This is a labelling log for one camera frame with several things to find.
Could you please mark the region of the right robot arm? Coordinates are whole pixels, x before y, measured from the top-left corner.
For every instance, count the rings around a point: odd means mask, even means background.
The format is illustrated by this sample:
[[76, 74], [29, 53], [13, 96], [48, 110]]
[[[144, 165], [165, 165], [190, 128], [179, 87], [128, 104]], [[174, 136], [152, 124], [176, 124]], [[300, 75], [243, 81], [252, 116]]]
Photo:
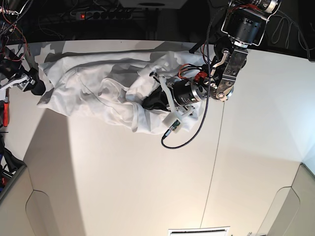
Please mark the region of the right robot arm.
[[22, 62], [31, 52], [19, 21], [32, 6], [32, 0], [2, 0], [0, 2], [0, 95], [4, 99], [9, 88], [18, 87], [42, 96], [46, 87], [38, 70], [26, 70]]

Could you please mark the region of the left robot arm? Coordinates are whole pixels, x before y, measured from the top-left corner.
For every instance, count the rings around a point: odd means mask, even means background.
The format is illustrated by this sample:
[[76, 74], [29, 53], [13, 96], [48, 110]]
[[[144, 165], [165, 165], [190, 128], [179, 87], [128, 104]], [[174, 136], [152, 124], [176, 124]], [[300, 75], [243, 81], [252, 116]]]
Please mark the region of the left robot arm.
[[159, 86], [144, 99], [143, 108], [174, 112], [209, 98], [226, 101], [246, 64], [247, 47], [260, 45], [267, 23], [280, 5], [279, 0], [229, 1], [221, 27], [225, 36], [214, 44], [213, 59], [204, 53], [202, 66], [184, 64], [177, 74], [179, 81], [166, 84], [168, 91]]

